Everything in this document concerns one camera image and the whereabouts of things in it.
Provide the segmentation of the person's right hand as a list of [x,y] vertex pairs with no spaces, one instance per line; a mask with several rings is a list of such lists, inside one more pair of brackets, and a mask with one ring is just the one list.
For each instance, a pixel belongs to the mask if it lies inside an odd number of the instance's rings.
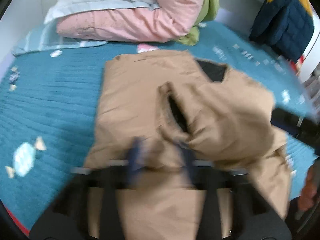
[[314,206],[314,197],[317,193],[317,186],[313,183],[313,166],[308,170],[304,187],[298,198],[298,208],[300,211],[308,211],[311,207]]

